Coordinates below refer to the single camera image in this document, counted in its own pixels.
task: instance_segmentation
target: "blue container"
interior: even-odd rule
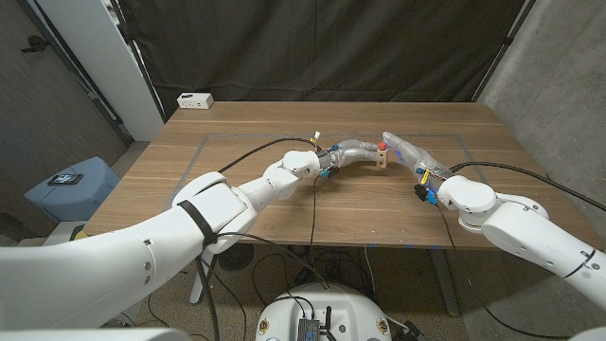
[[[84,174],[76,185],[48,185],[57,174]],[[120,179],[103,160],[93,157],[62,170],[30,189],[26,198],[56,222],[87,221]]]

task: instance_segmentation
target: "white power strip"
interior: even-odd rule
[[[214,102],[208,93],[183,93],[177,101],[179,108],[185,109],[208,109]]]

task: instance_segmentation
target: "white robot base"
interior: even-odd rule
[[[389,324],[381,308],[347,286],[330,283],[329,289],[325,290],[320,283],[308,283],[293,288],[290,293],[280,295],[263,310],[256,329],[257,341],[391,340]],[[289,296],[299,296],[309,301],[298,299],[307,321],[299,321],[303,319],[303,310],[297,300],[281,299]],[[326,335],[327,322],[333,338]]]

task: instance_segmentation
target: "yellow wire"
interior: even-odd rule
[[[427,182],[427,179],[429,178],[429,169],[425,170],[425,174],[423,175],[422,180],[420,181],[420,183],[422,185],[425,185],[425,183]]]

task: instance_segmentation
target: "black curtain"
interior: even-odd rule
[[[215,100],[469,101],[524,0],[122,0],[168,115]]]

